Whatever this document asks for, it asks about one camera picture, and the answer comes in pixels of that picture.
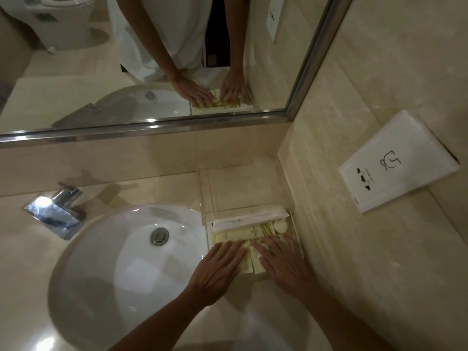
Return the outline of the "chrome sink drain stopper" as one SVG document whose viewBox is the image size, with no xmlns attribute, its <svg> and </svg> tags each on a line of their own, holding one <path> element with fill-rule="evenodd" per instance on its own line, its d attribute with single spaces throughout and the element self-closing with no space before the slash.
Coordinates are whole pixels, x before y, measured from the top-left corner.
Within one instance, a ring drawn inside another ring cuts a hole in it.
<svg viewBox="0 0 468 351">
<path fill-rule="evenodd" d="M 159 227 L 151 232 L 149 241 L 151 245 L 160 247 L 167 243 L 169 236 L 170 234 L 167 229 Z"/>
</svg>

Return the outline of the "chrome faucet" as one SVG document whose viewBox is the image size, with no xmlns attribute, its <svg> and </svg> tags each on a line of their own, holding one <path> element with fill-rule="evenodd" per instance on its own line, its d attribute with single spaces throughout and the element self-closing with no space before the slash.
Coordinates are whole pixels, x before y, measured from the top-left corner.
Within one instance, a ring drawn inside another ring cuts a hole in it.
<svg viewBox="0 0 468 351">
<path fill-rule="evenodd" d="M 69 241 L 83 227 L 87 214 L 73 206 L 83 192 L 73 185 L 59 182 L 54 195 L 38 195 L 23 210 L 62 240 Z"/>
</svg>

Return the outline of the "clear acrylic amenity box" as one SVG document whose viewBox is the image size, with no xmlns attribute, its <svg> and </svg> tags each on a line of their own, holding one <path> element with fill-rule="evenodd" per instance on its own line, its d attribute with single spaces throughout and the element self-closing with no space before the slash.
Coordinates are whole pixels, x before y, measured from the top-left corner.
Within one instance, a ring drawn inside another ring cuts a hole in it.
<svg viewBox="0 0 468 351">
<path fill-rule="evenodd" d="M 303 256 L 293 219 L 293 199 L 276 157 L 257 156 L 202 163 L 196 170 L 196 174 L 202 223 L 205 229 L 207 221 L 284 208 L 290 214 L 289 217 L 285 218 L 288 230 L 284 234 L 276 234 L 275 236 L 279 238 L 282 238 L 283 235 L 292 237 L 301 256 Z M 247 225 L 227 231 L 250 230 L 252 226 Z M 208 248 L 212 248 L 213 234 L 206 229 Z M 254 240 L 243 242 L 243 245 L 249 248 L 252 241 Z M 250 251 L 243 259 L 240 269 L 238 277 L 241 279 L 262 281 L 268 278 L 268 274 L 256 275 L 254 273 Z"/>
</svg>

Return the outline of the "small yellow amenity packet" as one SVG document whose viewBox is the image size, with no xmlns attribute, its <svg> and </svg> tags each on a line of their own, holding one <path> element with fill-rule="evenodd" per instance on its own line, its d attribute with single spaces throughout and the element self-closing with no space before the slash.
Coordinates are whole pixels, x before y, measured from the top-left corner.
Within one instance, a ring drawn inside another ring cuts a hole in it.
<svg viewBox="0 0 468 351">
<path fill-rule="evenodd" d="M 253 246 L 249 247 L 250 249 L 250 259 L 252 262 L 253 271 L 256 275 L 266 275 L 267 271 L 260 262 L 262 254 L 258 252 Z"/>
</svg>

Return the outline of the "plain yellow amenity packet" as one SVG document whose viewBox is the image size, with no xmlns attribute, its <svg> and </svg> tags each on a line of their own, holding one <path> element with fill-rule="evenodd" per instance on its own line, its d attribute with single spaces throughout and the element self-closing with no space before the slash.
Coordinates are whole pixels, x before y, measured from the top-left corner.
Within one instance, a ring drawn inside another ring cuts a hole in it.
<svg viewBox="0 0 468 351">
<path fill-rule="evenodd" d="M 231 230 L 231 231 L 223 231 L 219 233 L 214 233 L 212 235 L 212 246 L 216 243 L 224 243 L 228 241 L 237 242 L 243 241 L 246 242 L 248 240 L 252 240 L 255 238 L 255 235 L 252 230 Z"/>
</svg>

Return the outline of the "person's right hand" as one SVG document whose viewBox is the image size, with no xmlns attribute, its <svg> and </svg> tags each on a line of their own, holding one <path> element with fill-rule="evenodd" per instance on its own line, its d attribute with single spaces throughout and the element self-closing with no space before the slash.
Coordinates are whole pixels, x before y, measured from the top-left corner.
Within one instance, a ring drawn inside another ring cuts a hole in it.
<svg viewBox="0 0 468 351">
<path fill-rule="evenodd" d="M 280 239 L 285 241 L 287 237 L 294 240 L 288 235 L 283 235 Z M 309 303 L 312 300 L 319 300 L 323 294 L 323 290 L 316 276 L 310 272 L 306 262 L 301 257 L 300 251 L 296 247 L 295 240 L 294 247 L 296 253 L 302 260 L 301 269 L 266 269 L 266 271 L 286 294 L 295 297 L 303 304 Z"/>
</svg>

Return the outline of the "metal framed wall mirror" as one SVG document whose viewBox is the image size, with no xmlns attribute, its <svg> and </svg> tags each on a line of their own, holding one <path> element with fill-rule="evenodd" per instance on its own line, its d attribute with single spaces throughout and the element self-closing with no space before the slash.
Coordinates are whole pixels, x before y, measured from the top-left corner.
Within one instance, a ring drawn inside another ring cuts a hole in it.
<svg viewBox="0 0 468 351">
<path fill-rule="evenodd" d="M 0 0 L 0 148 L 289 122 L 354 0 Z"/>
</svg>

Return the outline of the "long white wrapped packet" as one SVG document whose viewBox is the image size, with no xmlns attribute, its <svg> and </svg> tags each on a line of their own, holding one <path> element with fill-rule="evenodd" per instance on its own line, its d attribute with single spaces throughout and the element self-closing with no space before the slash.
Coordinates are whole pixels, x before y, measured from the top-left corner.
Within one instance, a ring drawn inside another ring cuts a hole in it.
<svg viewBox="0 0 468 351">
<path fill-rule="evenodd" d="M 207 221 L 206 229 L 208 232 L 220 232 L 242 226 L 265 223 L 279 219 L 285 219 L 290 214 L 284 208 L 274 208 L 271 210 L 253 212 L 231 218 L 220 218 L 213 221 Z"/>
</svg>

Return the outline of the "person's left forearm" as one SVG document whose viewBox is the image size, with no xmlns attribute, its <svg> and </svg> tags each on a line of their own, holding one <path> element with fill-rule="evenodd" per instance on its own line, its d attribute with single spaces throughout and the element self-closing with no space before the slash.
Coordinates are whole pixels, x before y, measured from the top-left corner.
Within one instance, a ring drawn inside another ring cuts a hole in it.
<svg viewBox="0 0 468 351">
<path fill-rule="evenodd" d="M 206 306 L 197 290 L 185 289 L 108 351 L 172 351 L 189 324 Z"/>
</svg>

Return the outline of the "person's left hand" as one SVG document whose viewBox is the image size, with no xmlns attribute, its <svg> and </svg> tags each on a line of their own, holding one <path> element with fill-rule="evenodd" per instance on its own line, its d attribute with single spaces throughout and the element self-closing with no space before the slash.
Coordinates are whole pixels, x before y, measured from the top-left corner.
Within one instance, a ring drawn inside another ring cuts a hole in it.
<svg viewBox="0 0 468 351">
<path fill-rule="evenodd" d="M 239 266 L 236 269 L 208 269 L 204 256 L 190 277 L 184 294 L 200 308 L 211 306 L 225 295 L 239 271 Z"/>
</svg>

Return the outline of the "white wall socket cover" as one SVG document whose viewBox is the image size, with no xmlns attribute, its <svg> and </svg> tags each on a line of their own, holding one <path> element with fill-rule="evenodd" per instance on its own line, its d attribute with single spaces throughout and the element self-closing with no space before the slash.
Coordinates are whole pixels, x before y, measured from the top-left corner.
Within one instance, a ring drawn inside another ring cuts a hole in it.
<svg viewBox="0 0 468 351">
<path fill-rule="evenodd" d="M 460 170 L 459 161 L 416 117 L 402 110 L 339 169 L 359 213 Z"/>
</svg>

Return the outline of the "white oval sink basin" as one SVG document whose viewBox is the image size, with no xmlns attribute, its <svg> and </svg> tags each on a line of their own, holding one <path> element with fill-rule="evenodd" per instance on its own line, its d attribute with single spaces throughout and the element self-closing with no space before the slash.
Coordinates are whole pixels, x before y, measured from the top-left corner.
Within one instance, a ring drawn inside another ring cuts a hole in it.
<svg viewBox="0 0 468 351">
<path fill-rule="evenodd" d="M 169 231 L 163 246 L 152 231 Z M 208 252 L 199 212 L 177 205 L 121 209 L 83 229 L 51 275 L 50 318 L 80 351 L 105 351 L 175 299 Z"/>
</svg>

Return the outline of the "striped yellow amenity packet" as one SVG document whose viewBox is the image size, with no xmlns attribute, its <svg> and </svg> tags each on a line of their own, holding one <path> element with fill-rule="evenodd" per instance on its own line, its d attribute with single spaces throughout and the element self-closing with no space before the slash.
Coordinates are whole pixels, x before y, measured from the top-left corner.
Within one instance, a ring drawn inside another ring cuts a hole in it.
<svg viewBox="0 0 468 351">
<path fill-rule="evenodd" d="M 273 222 L 255 224 L 250 228 L 249 240 L 260 240 L 263 237 L 274 236 L 276 234 Z"/>
</svg>

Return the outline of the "person's right forearm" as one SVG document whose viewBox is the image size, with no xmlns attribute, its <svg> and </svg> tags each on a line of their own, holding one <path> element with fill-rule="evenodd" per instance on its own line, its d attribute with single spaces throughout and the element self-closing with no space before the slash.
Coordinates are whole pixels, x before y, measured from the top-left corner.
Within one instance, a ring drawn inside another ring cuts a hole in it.
<svg viewBox="0 0 468 351">
<path fill-rule="evenodd" d="M 317 322 L 333 351 L 395 351 L 389 342 L 318 284 L 299 283 L 293 292 Z"/>
</svg>

